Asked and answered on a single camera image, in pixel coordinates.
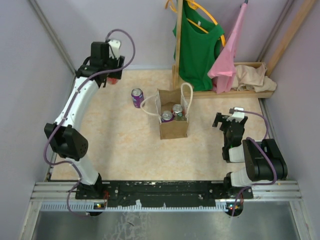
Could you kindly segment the purple soda can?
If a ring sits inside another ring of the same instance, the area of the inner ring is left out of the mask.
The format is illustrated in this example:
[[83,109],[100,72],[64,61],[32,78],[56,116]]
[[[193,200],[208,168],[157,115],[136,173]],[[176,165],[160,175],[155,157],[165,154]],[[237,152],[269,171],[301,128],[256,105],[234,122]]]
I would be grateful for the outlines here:
[[162,123],[168,123],[171,122],[174,119],[174,115],[171,111],[165,110],[161,114],[161,122]]
[[144,100],[144,93],[140,88],[134,88],[131,91],[132,102],[135,108],[140,108]]

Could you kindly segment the red green soda can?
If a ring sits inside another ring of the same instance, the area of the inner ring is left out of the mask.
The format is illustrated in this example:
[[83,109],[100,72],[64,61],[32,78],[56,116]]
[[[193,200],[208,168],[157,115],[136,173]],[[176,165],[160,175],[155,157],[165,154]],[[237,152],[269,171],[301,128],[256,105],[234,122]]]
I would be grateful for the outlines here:
[[171,112],[175,117],[182,117],[184,115],[184,108],[181,104],[175,104],[172,106]]

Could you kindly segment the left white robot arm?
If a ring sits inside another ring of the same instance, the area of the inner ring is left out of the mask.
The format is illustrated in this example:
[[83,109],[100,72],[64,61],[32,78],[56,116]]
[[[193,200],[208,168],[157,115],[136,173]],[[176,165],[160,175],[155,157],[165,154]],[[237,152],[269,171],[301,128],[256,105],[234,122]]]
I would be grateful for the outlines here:
[[90,46],[90,56],[76,71],[71,95],[54,123],[47,123],[44,132],[51,147],[64,163],[76,167],[80,182],[76,189],[77,199],[98,199],[104,192],[101,175],[88,158],[88,140],[80,133],[84,114],[107,78],[122,77],[124,56],[120,55],[121,41],[109,39],[96,41]]

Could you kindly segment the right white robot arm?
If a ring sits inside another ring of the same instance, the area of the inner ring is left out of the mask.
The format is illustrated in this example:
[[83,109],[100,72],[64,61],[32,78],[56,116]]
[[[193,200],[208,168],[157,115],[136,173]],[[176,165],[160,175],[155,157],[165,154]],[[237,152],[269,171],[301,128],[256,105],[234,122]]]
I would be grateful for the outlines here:
[[261,141],[251,137],[243,138],[247,112],[242,108],[230,111],[231,115],[216,113],[212,126],[223,133],[222,158],[227,163],[244,163],[238,171],[229,172],[223,179],[223,192],[229,198],[235,198],[241,188],[255,185],[273,185],[285,180],[288,167],[273,138],[267,138],[269,123],[264,119],[266,133]]

